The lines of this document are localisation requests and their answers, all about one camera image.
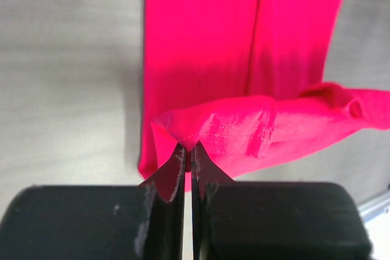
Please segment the red t shirt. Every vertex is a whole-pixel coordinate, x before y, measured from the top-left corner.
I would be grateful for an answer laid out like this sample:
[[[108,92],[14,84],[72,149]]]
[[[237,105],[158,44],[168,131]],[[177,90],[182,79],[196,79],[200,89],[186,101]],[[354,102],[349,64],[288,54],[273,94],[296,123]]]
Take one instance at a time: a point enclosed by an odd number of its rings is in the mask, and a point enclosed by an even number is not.
[[[342,0],[144,0],[139,172],[201,142],[231,177],[389,128],[389,93],[322,79]]]

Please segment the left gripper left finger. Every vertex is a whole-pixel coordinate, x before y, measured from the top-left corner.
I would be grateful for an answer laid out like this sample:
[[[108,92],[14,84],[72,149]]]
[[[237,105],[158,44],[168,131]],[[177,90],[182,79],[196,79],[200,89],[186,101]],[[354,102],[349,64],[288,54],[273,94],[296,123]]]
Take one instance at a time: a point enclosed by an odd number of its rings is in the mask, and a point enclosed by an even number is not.
[[[180,259],[185,157],[138,186],[32,186],[1,220],[2,259]]]

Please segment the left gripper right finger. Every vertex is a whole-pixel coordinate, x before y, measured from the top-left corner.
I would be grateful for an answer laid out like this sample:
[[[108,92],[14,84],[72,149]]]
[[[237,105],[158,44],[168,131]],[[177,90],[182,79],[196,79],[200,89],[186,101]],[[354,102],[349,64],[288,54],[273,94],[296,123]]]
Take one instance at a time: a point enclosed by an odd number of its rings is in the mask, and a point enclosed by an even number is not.
[[[194,259],[369,259],[349,193],[331,182],[235,181],[191,152]]]

